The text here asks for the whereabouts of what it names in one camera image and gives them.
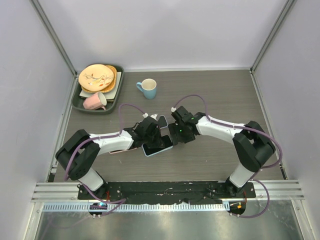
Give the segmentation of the pink phone case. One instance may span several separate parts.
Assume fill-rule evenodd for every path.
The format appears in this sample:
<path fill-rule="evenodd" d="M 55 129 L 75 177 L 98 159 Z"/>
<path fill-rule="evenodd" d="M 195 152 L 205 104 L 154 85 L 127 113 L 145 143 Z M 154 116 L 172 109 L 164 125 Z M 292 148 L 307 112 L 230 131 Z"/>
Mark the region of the pink phone case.
<path fill-rule="evenodd" d="M 125 149 L 125 150 L 114 150 L 114 151 L 110 151 L 109 154 L 118 154 L 118 153 L 123 153 L 123 152 L 136 150 L 136 149 L 138 149 L 138 147 L 134 147 L 134 148 L 131 148 L 131 149 Z"/>

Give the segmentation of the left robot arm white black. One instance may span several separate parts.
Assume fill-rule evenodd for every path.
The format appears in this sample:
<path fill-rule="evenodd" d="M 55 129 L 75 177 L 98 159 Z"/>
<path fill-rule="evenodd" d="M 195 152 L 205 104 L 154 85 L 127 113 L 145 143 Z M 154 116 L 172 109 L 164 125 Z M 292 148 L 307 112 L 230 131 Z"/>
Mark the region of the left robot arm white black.
<path fill-rule="evenodd" d="M 96 157 L 110 152 L 137 149 L 142 145 L 162 148 L 165 144 L 161 139 L 160 129 L 164 124 L 160 119 L 148 116 L 121 132 L 89 134 L 81 129 L 57 151 L 55 158 L 69 179 L 86 185 L 89 194 L 100 200 L 106 195 L 107 188 L 104 179 L 92 168 Z"/>

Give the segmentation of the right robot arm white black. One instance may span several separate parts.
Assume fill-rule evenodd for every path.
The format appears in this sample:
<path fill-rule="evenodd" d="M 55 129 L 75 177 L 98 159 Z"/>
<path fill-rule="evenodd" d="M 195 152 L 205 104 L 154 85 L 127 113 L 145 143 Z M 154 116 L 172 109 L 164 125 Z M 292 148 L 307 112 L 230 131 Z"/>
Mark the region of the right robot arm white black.
<path fill-rule="evenodd" d="M 174 145 L 189 143 L 196 136 L 210 136 L 234 146 L 239 164 L 227 178 L 225 190 L 233 198 L 244 191 L 244 185 L 260 171 L 276 147 L 261 126 L 250 121 L 248 124 L 237 124 L 213 118 L 206 113 L 192 114 L 183 106 L 172 107 L 174 123 L 168 125 Z"/>

